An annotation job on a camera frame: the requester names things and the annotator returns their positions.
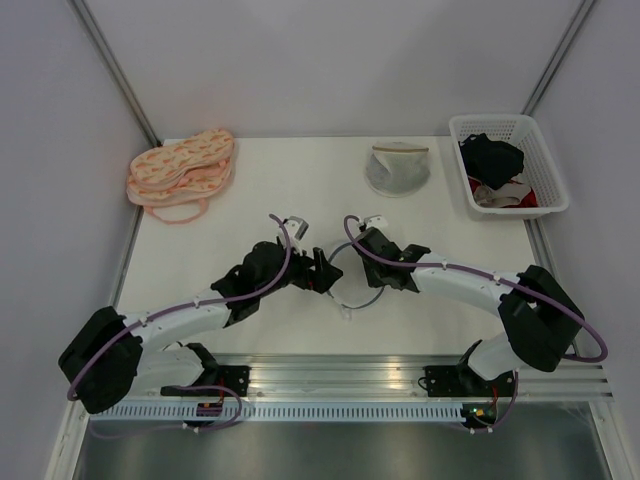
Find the blue-zipper white mesh laundry bag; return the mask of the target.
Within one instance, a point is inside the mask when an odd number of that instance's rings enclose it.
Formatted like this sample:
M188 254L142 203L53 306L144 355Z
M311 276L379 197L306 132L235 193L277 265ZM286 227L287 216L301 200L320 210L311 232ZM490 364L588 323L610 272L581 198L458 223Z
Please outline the blue-zipper white mesh laundry bag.
M328 290L327 295L339 306L342 316L350 320L355 312L374 305L381 299L385 287L370 287L362 259L345 240L327 245L327 260L343 272L342 277Z

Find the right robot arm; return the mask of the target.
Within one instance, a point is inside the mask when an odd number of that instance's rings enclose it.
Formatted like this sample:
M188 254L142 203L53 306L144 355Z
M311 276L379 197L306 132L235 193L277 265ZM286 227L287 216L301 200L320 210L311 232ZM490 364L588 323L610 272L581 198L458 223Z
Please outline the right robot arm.
M427 247L400 249L374 227L356 237L354 249L372 288L444 296L501 321L502 333L474 342L456 364L426 367L431 397L510 396L514 370L555 371L580 330L577 306L542 267L521 273L455 268Z

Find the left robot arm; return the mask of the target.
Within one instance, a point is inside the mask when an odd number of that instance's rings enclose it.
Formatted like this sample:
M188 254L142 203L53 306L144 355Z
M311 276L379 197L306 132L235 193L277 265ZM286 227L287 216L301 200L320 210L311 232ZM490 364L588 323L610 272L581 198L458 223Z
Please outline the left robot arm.
M320 248L309 257L281 242L260 242L241 264L188 302L130 315L103 307L58 360L70 382L68 398L101 413L129 393L145 353L234 325L257 312L263 297L289 285L324 294L342 276Z

